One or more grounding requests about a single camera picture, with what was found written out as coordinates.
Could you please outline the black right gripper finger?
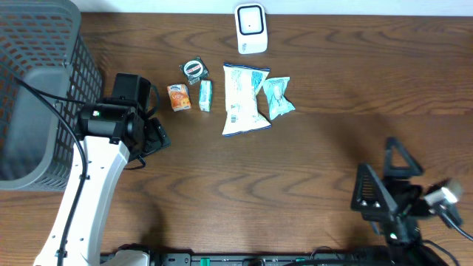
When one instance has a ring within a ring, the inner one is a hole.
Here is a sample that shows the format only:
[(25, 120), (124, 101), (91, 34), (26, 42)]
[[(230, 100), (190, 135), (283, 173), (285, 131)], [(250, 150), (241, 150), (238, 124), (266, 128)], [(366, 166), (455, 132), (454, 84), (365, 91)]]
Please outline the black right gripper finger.
[(393, 221), (398, 210), (392, 195), (373, 168), (366, 163), (358, 165), (350, 207), (370, 222)]
[[(398, 154), (402, 166), (396, 166), (394, 155)], [(388, 137), (384, 152), (383, 174), (385, 178), (412, 178), (423, 175), (421, 164), (406, 150), (402, 142), (396, 137)]]

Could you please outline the small orange juice box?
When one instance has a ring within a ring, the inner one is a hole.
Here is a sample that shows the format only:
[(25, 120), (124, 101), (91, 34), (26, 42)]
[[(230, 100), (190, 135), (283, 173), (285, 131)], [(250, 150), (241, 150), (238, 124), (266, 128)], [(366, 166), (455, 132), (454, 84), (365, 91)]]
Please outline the small orange juice box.
[(173, 84), (167, 87), (171, 107), (174, 112), (191, 108), (188, 87), (185, 84)]

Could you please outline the small teal white box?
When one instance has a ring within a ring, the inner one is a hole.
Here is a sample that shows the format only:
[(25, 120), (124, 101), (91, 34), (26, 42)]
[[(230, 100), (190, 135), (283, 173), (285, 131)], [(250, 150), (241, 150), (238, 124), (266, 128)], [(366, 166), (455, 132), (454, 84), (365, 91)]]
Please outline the small teal white box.
[(211, 111), (211, 102), (212, 102), (212, 83), (211, 81), (202, 80), (200, 82), (200, 96), (199, 96), (199, 106), (200, 110), (203, 112)]

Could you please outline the dark green round-label packet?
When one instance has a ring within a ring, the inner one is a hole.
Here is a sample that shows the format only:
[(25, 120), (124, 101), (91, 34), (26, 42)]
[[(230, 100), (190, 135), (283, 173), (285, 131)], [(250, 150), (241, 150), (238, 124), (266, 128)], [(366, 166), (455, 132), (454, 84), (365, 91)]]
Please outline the dark green round-label packet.
[(190, 85), (193, 85), (209, 76), (208, 68), (199, 56), (181, 64), (180, 70)]

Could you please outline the large white snack bag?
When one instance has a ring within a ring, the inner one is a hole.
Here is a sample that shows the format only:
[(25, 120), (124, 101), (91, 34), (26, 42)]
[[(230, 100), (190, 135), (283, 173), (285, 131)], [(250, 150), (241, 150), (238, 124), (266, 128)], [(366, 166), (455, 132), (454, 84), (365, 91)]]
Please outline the large white snack bag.
[(225, 110), (227, 113), (222, 135), (252, 132), (271, 127), (258, 111), (259, 94), (270, 68), (224, 63)]

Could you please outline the teal candy wrapper packet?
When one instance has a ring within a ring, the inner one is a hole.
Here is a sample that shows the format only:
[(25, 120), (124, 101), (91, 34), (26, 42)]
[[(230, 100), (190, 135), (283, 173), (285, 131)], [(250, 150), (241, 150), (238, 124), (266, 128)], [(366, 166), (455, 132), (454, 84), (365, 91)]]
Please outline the teal candy wrapper packet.
[(289, 81), (290, 77), (280, 77), (269, 78), (263, 83), (271, 120), (295, 110), (294, 105), (285, 97)]

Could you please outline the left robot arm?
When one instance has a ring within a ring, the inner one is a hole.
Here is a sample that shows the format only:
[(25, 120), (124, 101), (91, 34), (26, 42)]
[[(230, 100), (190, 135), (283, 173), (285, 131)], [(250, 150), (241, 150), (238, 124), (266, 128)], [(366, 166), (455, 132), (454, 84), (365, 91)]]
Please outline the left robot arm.
[(73, 166), (35, 265), (99, 265), (103, 231), (126, 164), (170, 145), (148, 100), (104, 98), (76, 115)]

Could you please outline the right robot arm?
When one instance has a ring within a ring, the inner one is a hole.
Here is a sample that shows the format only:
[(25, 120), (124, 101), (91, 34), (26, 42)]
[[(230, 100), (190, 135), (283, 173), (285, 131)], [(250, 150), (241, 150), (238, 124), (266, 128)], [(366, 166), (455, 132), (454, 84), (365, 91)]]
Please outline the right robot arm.
[(357, 168), (350, 207), (364, 220), (379, 225), (375, 232), (385, 238), (394, 265), (446, 264), (425, 246), (418, 227), (418, 220), (431, 213), (421, 199), (422, 187), (409, 179), (422, 174), (421, 165), (395, 137), (386, 140), (382, 177), (367, 163)]

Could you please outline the white barcode scanner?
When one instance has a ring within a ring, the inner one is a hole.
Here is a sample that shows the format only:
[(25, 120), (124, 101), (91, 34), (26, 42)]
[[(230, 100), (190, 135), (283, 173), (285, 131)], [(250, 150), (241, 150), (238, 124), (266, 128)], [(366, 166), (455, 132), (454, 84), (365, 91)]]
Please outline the white barcode scanner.
[(259, 3), (240, 4), (234, 10), (238, 52), (243, 55), (265, 52), (268, 27), (265, 8)]

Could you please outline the grey plastic mesh basket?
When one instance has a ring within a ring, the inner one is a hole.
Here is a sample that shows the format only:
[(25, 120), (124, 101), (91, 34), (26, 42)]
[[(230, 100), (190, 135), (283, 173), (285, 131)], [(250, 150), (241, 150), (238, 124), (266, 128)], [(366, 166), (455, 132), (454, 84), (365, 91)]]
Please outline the grey plastic mesh basket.
[(62, 191), (74, 141), (17, 79), (48, 93), (69, 125), (82, 102), (103, 95), (103, 78), (80, 34), (71, 1), (1, 2), (1, 189)]

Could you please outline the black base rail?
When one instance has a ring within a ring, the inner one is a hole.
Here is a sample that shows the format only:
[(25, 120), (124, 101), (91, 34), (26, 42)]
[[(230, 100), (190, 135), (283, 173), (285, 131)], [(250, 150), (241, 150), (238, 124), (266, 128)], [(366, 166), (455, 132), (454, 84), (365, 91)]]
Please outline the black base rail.
[(118, 254), (102, 256), (101, 265), (151, 266), (283, 266), (283, 265), (393, 265), (388, 260), (342, 253), (315, 254), (190, 254), (145, 253), (137, 262), (119, 262)]

